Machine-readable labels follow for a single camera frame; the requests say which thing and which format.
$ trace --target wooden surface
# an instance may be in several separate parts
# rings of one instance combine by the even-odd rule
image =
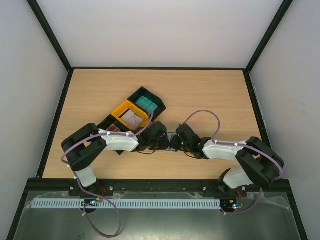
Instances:
[[[157,118],[175,132],[193,112],[204,109],[221,119],[222,141],[260,137],[242,71],[227,70],[96,70],[76,69],[63,106],[44,178],[72,178],[60,162],[61,142],[88,123],[99,124],[139,87],[159,96],[166,110]],[[202,138],[211,137],[217,120],[209,113],[195,115],[188,124]],[[193,159],[183,152],[103,152],[93,162],[97,178],[104,179],[217,179],[236,162]]]

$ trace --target black edge trim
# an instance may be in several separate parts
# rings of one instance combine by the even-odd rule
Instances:
[[[302,222],[302,219],[300,217],[300,213],[298,210],[298,206],[295,200],[295,197],[292,195],[291,197],[288,198],[291,210],[293,212],[293,216],[295,219],[296,227],[298,228],[298,232],[300,234],[301,240],[308,240],[308,236],[304,227],[304,224]]]
[[[26,0],[28,2],[28,4],[30,5],[34,15],[36,16],[36,18],[38,19],[40,25],[42,26],[45,34],[47,35],[48,39],[50,40],[54,50],[56,51],[56,53],[58,54],[62,64],[64,65],[65,69],[69,72],[71,70],[71,65],[63,51],[63,49],[61,48],[54,32],[52,31],[44,13],[42,12],[37,0]]]
[[[12,221],[12,224],[11,224],[11,227],[9,230],[9,234],[6,238],[7,240],[13,240],[15,238],[15,235],[16,235],[16,232],[18,229],[18,225],[19,225],[19,221],[20,221],[21,215],[22,215],[24,208],[25,208],[27,197],[28,197],[28,195],[25,195],[25,194],[23,194],[21,197],[21,200],[19,202],[18,208],[15,212],[14,219]]]
[[[255,119],[256,119],[259,131],[260,131],[261,139],[265,144],[267,144],[271,148],[269,137],[268,137],[266,126],[265,126],[265,122],[264,122],[264,119],[261,114],[261,110],[260,110],[260,107],[258,104],[258,100],[257,100],[257,96],[255,93],[254,86],[252,85],[250,75],[246,70],[243,71],[243,75],[244,75],[246,87],[248,88],[248,92],[249,92],[249,96],[251,99]]]
[[[270,23],[268,29],[266,30],[261,42],[259,43],[258,47],[256,48],[250,62],[246,66],[246,71],[250,73],[254,68],[255,64],[257,63],[260,55],[264,51],[265,47],[267,46],[268,42],[270,41],[271,37],[275,33],[277,27],[279,26],[281,20],[286,15],[290,5],[294,0],[283,0],[281,6],[279,7],[278,11],[276,12],[272,22]]]
[[[54,115],[54,118],[53,118],[52,126],[51,126],[51,129],[50,129],[50,132],[49,132],[49,136],[48,136],[48,139],[46,141],[46,144],[45,144],[45,147],[44,147],[44,151],[43,151],[43,155],[42,155],[42,158],[41,158],[41,162],[40,162],[37,174],[36,174],[36,176],[38,178],[42,178],[42,176],[44,175],[44,171],[45,171],[45,167],[46,167],[47,160],[48,160],[48,157],[49,157],[50,149],[51,149],[52,143],[54,141],[54,137],[55,137],[55,134],[56,134],[58,122],[59,122],[59,119],[60,119],[60,115],[61,115],[62,109],[63,109],[64,104],[65,104],[65,100],[66,100],[66,97],[67,97],[67,93],[68,93],[68,89],[69,89],[69,85],[70,85],[73,73],[74,73],[74,69],[72,68],[68,72],[68,75],[66,76],[66,80],[65,80],[65,83],[64,83],[64,86],[63,86],[63,90],[62,90],[61,97],[60,97],[60,100],[59,100],[59,103],[58,103],[58,107],[56,108],[56,112],[55,112],[55,115]]]
[[[226,71],[243,71],[244,68],[228,67],[145,67],[145,66],[75,66],[74,69],[114,69],[114,70],[226,70]]]

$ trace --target white object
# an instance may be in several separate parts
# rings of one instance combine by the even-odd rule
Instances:
[[[242,167],[231,169],[223,178],[223,182],[231,189],[253,184]]]
[[[88,166],[85,169],[75,172],[78,176],[82,186],[89,187],[97,181],[97,177],[94,173],[92,166]]]
[[[109,199],[118,209],[220,209],[220,200],[216,199]],[[32,209],[79,209],[84,199],[37,198]],[[87,209],[113,209],[107,201],[92,203]]]
[[[99,129],[99,133],[108,133],[105,130]],[[130,137],[126,136],[126,134],[133,135],[131,131],[123,132],[123,135],[112,135],[112,133],[108,136],[102,136],[102,139],[106,141],[105,151],[113,151],[113,150],[122,150],[131,152],[137,148],[139,145],[138,138],[136,136]]]
[[[246,144],[246,142],[240,141],[239,144]],[[241,149],[243,149],[243,147],[239,147],[235,145],[227,146],[227,145],[215,144],[214,142],[209,140],[203,146],[202,151],[208,159],[225,159],[225,160],[238,162],[238,160],[236,159],[236,155],[237,155],[237,152],[240,151]]]

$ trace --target purple cable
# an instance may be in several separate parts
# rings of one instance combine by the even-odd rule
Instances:
[[[151,114],[150,114],[150,117],[149,117],[149,121],[144,126],[144,128],[142,128],[140,131],[138,131],[135,134],[129,134],[128,137],[136,137],[136,136],[140,135],[144,130],[146,130],[147,127],[149,127],[149,125],[152,123],[152,118],[154,117],[154,111],[151,110],[150,112],[151,112]],[[76,147],[79,147],[81,144],[84,144],[85,142],[88,142],[91,139],[95,139],[95,138],[102,137],[102,136],[108,136],[108,133],[105,132],[105,133],[99,133],[99,134],[96,134],[96,135],[88,136],[87,138],[81,140],[80,142],[77,142],[75,145],[73,145],[67,151],[65,151],[64,154],[62,154],[61,162],[65,163],[65,164],[69,164],[67,161],[64,160],[68,153],[70,153]],[[123,132],[109,132],[109,136],[127,136],[127,134],[123,133]]]
[[[135,133],[135,134],[129,134],[128,137],[136,137],[136,136],[140,135],[144,130],[147,129],[147,127],[152,123],[152,118],[154,117],[154,111],[151,110],[150,112],[151,112],[151,113],[150,113],[149,121],[148,121],[148,123],[145,125],[145,127],[142,128],[140,131],[138,131],[138,132]],[[69,163],[64,160],[68,153],[70,153],[72,150],[74,150],[76,147],[80,146],[81,144],[83,144],[83,143],[85,143],[85,142],[88,142],[88,141],[91,140],[91,139],[98,138],[98,137],[102,137],[102,136],[108,136],[108,133],[107,133],[107,132],[106,132],[106,133],[99,133],[99,134],[96,134],[96,135],[93,135],[93,136],[89,136],[89,137],[81,140],[80,142],[76,143],[75,145],[73,145],[72,147],[70,147],[67,151],[65,151],[65,153],[61,156],[61,162],[69,165]],[[120,133],[120,132],[110,132],[110,133],[109,133],[109,136],[127,136],[127,134],[126,134],[126,133]],[[104,233],[102,233],[101,231],[99,231],[99,230],[94,226],[94,224],[92,223],[92,221],[90,220],[90,218],[89,218],[89,217],[87,216],[87,214],[85,213],[86,207],[87,207],[87,206],[85,205],[85,206],[83,207],[83,212],[85,213],[84,216],[85,216],[85,218],[88,220],[88,222],[90,223],[90,225],[91,225],[91,227],[93,228],[93,230],[94,230],[97,234],[99,234],[100,236],[102,236],[102,237],[104,237],[104,238],[107,238],[107,239],[114,238],[114,237],[118,236],[118,234],[119,234],[119,232],[120,232],[120,230],[121,230],[121,226],[122,226],[122,217],[121,217],[121,215],[120,215],[119,209],[118,209],[118,208],[116,207],[116,205],[115,205],[112,201],[110,201],[108,198],[85,190],[84,187],[82,186],[81,181],[80,181],[80,179],[78,178],[77,174],[76,174],[75,172],[73,172],[73,173],[74,173],[74,175],[75,175],[75,177],[76,177],[76,181],[77,181],[77,183],[78,183],[78,185],[79,185],[79,188],[80,188],[84,193],[86,193],[86,194],[88,194],[88,195],[91,195],[91,196],[94,196],[94,197],[97,197],[97,198],[101,198],[101,199],[107,201],[108,203],[110,203],[110,204],[114,207],[114,209],[116,210],[116,213],[117,213],[118,216],[119,216],[119,227],[118,227],[118,230],[116,231],[116,233],[115,233],[114,235],[107,235],[107,234],[104,234]]]
[[[246,210],[239,211],[239,212],[225,212],[225,211],[221,208],[221,212],[223,212],[223,213],[226,214],[226,215],[231,215],[231,216],[232,216],[232,215],[245,214],[245,213],[251,211],[251,210],[258,204],[258,202],[259,202],[259,200],[260,200],[260,198],[261,198],[261,195],[262,195],[262,188],[260,188],[260,192],[259,192],[259,196],[258,196],[257,200],[254,202],[254,204],[253,204],[251,207],[249,207],[249,208],[246,209]]]
[[[241,144],[241,143],[237,143],[237,142],[219,142],[219,141],[216,141],[216,135],[218,134],[219,130],[220,130],[220,126],[221,126],[221,122],[220,122],[220,119],[219,117],[212,111],[209,111],[209,110],[198,110],[198,111],[195,111],[194,113],[192,113],[185,121],[183,124],[187,123],[188,120],[193,117],[195,114],[197,113],[200,113],[200,112],[206,112],[206,113],[210,113],[212,114],[213,116],[215,116],[215,118],[217,119],[218,121],[218,128],[216,129],[215,133],[213,134],[212,136],[212,142],[214,142],[215,144],[218,144],[218,145],[222,145],[222,146],[234,146],[235,144],[238,144],[238,146],[240,147],[244,147],[244,148],[247,148],[247,149],[250,149],[252,151],[255,151],[256,153],[260,154],[261,156],[264,156],[265,158],[267,158],[268,160],[270,160],[279,170],[279,176],[276,178],[276,180],[280,179],[282,177],[282,175],[284,174],[284,171],[282,170],[282,167],[272,158],[270,157],[269,155],[265,154],[264,152],[260,151],[259,149],[256,149],[252,146],[248,146],[246,144]]]
[[[192,113],[192,114],[184,121],[183,124],[186,124],[186,123],[189,121],[190,118],[192,118],[195,114],[201,113],[201,112],[205,112],[205,113],[210,113],[210,114],[212,114],[213,116],[215,116],[215,118],[216,118],[217,121],[218,121],[218,127],[217,127],[215,133],[214,133],[213,136],[212,136],[212,141],[213,141],[213,140],[216,138],[216,135],[217,135],[218,132],[220,131],[220,127],[221,127],[220,119],[219,119],[218,115],[215,114],[214,112],[209,111],[209,110],[198,110],[198,111],[195,111],[194,113]]]
[[[104,234],[104,233],[102,233],[101,231],[99,231],[99,230],[96,228],[96,226],[92,223],[92,221],[90,220],[90,218],[88,217],[88,214],[86,213],[86,207],[87,207],[87,205],[88,205],[89,203],[86,204],[86,205],[84,205],[84,207],[83,207],[84,216],[85,216],[85,218],[88,220],[88,222],[89,222],[89,224],[91,225],[91,227],[93,228],[93,230],[94,230],[97,234],[99,234],[101,237],[104,237],[104,238],[107,238],[107,239],[114,238],[114,237],[118,236],[119,233],[120,233],[120,230],[121,230],[122,217],[121,217],[121,214],[120,214],[120,212],[119,212],[119,209],[116,207],[116,205],[115,205],[112,201],[110,201],[108,198],[106,198],[106,197],[104,197],[104,196],[100,196],[100,195],[98,195],[98,194],[95,194],[95,193],[92,193],[92,192],[89,192],[89,191],[85,190],[85,189],[83,188],[83,186],[82,186],[79,178],[77,178],[76,181],[77,181],[78,184],[79,184],[79,188],[80,188],[84,193],[86,193],[86,194],[88,194],[88,195],[91,195],[91,196],[94,196],[94,197],[97,197],[97,198],[101,198],[101,199],[103,199],[103,200],[106,200],[108,203],[110,203],[110,204],[114,207],[114,209],[116,210],[116,213],[118,214],[118,217],[119,217],[119,227],[118,227],[118,230],[117,230],[116,233],[113,234],[113,235],[107,235],[107,234]]]

